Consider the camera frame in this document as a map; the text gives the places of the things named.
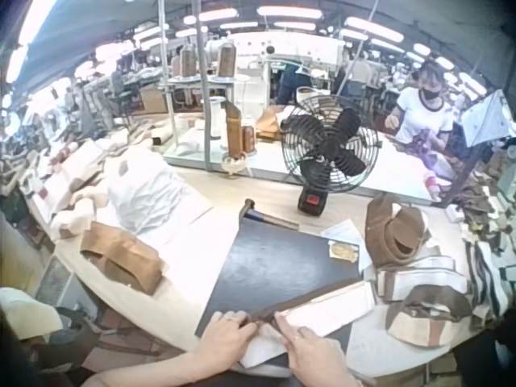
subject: black cutting mat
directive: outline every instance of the black cutting mat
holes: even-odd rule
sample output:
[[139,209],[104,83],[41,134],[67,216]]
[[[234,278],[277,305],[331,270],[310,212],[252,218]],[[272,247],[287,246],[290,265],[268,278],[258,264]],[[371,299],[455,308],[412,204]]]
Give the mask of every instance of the black cutting mat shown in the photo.
[[[357,263],[332,259],[328,249],[326,238],[242,219],[196,335],[202,335],[217,310],[252,313],[359,277]],[[329,336],[337,339],[344,351],[351,328],[349,324]],[[287,355],[269,363],[287,367]]]

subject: white t-shirt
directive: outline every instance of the white t-shirt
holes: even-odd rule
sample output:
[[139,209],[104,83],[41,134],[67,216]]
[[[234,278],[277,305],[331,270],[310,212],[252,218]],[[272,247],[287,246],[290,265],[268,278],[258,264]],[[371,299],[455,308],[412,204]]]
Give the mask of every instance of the white t-shirt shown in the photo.
[[424,129],[430,129],[434,135],[440,131],[451,131],[453,128],[452,108],[444,102],[440,109],[429,109],[423,105],[419,89],[407,87],[397,99],[397,106],[403,110],[403,120],[396,140],[408,144],[415,135]]

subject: fan guard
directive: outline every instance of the fan guard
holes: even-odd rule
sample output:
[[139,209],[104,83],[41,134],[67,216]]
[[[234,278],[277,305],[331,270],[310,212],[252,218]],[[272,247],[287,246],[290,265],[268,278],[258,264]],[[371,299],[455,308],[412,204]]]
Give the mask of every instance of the fan guard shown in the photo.
[[335,95],[302,101],[281,123],[281,148],[293,177],[315,189],[346,192],[371,173],[381,142],[354,102]]

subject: face mask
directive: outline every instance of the face mask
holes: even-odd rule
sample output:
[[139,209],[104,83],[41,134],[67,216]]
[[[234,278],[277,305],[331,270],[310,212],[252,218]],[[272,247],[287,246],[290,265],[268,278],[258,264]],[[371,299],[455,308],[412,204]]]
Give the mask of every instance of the face mask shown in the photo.
[[436,99],[441,94],[440,91],[430,91],[427,89],[422,89],[422,95],[426,100]]

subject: black fan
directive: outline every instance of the black fan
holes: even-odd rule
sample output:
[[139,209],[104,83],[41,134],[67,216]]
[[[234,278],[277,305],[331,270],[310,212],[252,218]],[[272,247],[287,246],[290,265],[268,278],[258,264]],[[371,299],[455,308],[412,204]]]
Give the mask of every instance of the black fan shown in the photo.
[[371,173],[381,142],[366,114],[346,98],[316,96],[281,124],[290,173],[304,185],[298,208],[319,216],[328,193],[354,189]]

